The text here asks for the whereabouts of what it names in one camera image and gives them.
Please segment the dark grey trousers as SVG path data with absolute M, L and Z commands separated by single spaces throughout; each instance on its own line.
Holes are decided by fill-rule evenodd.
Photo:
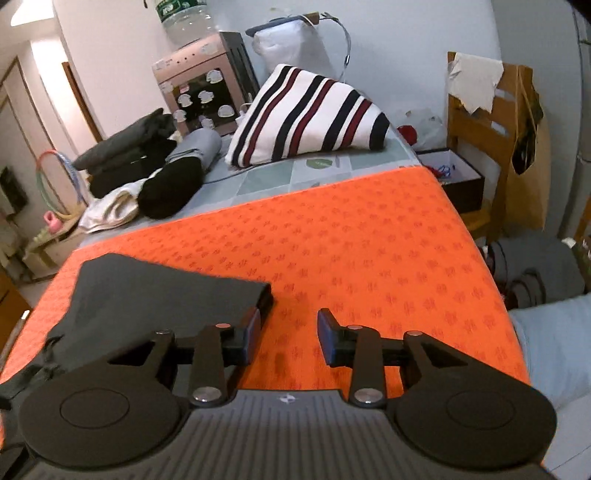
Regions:
M 266 318 L 272 306 L 265 282 L 103 255 L 82 264 L 68 310 L 45 336 L 40 352 L 2 385 L 1 407 L 14 410 L 39 384 L 151 332 L 190 337 L 206 325 L 235 325 L 250 308 Z

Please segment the grey folded clothes on chair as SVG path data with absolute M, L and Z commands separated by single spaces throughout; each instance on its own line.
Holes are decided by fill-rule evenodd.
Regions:
M 587 292 L 573 249 L 541 231 L 491 242 L 481 253 L 508 310 L 556 303 Z

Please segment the orange patterned mat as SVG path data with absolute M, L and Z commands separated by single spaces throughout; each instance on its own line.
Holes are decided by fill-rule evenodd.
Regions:
M 166 222 L 75 251 L 33 310 L 1 387 L 39 352 L 69 308 L 83 263 L 106 254 L 202 275 L 270 284 L 273 306 L 245 384 L 259 390 L 339 390 L 351 370 L 325 364 L 318 311 L 382 337 L 387 402 L 419 372 L 410 343 L 433 337 L 520 381 L 525 360 L 478 247 L 434 176 L 406 167 Z M 197 335 L 207 326 L 202 327 Z M 62 426 L 69 407 L 85 435 L 166 442 L 190 410 L 197 335 L 154 331 L 39 384 L 1 407 L 1 448 L 24 445 L 21 423 Z

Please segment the black rolled garment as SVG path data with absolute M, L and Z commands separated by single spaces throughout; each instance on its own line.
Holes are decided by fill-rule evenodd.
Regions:
M 197 157 L 179 158 L 167 163 L 147 179 L 137 196 L 139 212 L 161 220 L 176 215 L 204 185 L 204 170 Z

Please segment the white quilted garment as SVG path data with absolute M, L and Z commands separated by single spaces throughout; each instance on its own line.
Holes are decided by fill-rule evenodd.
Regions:
M 157 169 L 147 178 L 126 183 L 103 198 L 92 200 L 80 217 L 78 227 L 90 234 L 130 223 L 139 215 L 137 198 L 143 185 L 160 171 L 161 169 Z

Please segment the black box with items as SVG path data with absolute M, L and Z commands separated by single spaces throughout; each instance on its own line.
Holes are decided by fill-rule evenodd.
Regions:
M 418 158 L 430 170 L 460 214 L 479 211 L 485 178 L 463 157 L 450 149 L 420 152 Z

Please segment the hula hoop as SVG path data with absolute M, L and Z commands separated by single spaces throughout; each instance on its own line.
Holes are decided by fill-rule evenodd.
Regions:
M 48 210 L 62 221 L 78 220 L 89 203 L 83 175 L 65 154 L 44 151 L 35 163 L 36 186 Z

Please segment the pink kettlebell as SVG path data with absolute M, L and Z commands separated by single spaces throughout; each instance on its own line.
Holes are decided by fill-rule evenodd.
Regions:
M 43 219 L 50 235 L 55 235 L 63 228 L 63 221 L 53 211 L 46 211 Z

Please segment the grey folded garment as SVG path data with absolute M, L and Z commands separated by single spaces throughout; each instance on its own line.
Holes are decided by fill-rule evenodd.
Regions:
M 204 173 L 211 170 L 221 152 L 221 135 L 215 130 L 199 128 L 186 135 L 166 158 L 167 163 L 194 157 L 200 161 Z

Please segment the striped folded sweater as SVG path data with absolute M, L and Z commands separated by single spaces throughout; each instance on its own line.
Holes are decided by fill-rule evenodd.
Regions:
M 236 169 L 349 148 L 380 151 L 388 117 L 346 83 L 280 64 L 243 115 L 225 155 Z

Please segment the wooden chair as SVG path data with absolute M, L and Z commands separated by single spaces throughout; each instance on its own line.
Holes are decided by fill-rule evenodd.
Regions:
M 447 54 L 450 61 L 459 52 Z M 493 110 L 478 110 L 469 114 L 460 101 L 448 91 L 447 146 L 458 153 L 462 146 L 470 146 L 488 157 L 499 169 L 494 195 L 484 200 L 479 211 L 462 215 L 474 238 L 496 240 L 507 234 L 503 228 L 506 212 L 506 185 L 517 136 L 516 77 L 518 67 L 504 63 L 504 74 L 497 87 Z
M 590 255 L 590 234 L 588 230 L 590 229 L 590 222 L 591 222 L 591 196 L 588 197 L 585 208 L 581 215 L 579 224 L 575 231 L 575 235 L 573 240 L 575 241 L 575 246 L 580 247 L 583 251 Z

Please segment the brown paper bag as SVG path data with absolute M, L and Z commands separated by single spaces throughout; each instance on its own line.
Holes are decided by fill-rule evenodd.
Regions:
M 518 67 L 516 77 L 517 136 L 506 185 L 503 228 L 513 235 L 543 230 L 551 187 L 551 140 L 549 124 L 533 74 Z

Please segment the far wooden chair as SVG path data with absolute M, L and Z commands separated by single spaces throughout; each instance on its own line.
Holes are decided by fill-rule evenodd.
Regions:
M 459 52 L 447 54 L 450 61 Z M 458 153 L 462 146 L 470 146 L 488 157 L 499 169 L 494 195 L 484 200 L 479 211 L 462 215 L 474 238 L 496 240 L 507 234 L 503 228 L 506 212 L 506 185 L 517 136 L 516 77 L 518 67 L 504 63 L 504 74 L 497 87 L 493 110 L 478 110 L 469 114 L 460 101 L 448 91 L 447 146 Z

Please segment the white cloth on chair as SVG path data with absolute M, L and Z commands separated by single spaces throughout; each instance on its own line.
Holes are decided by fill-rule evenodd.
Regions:
M 458 99 L 469 114 L 478 110 L 491 113 L 504 70 L 500 60 L 456 53 L 450 61 L 449 94 Z

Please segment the water bottle on dispenser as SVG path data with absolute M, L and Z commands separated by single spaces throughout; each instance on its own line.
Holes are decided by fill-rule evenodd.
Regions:
M 153 7 L 170 41 L 183 47 L 217 32 L 206 0 L 160 0 Z

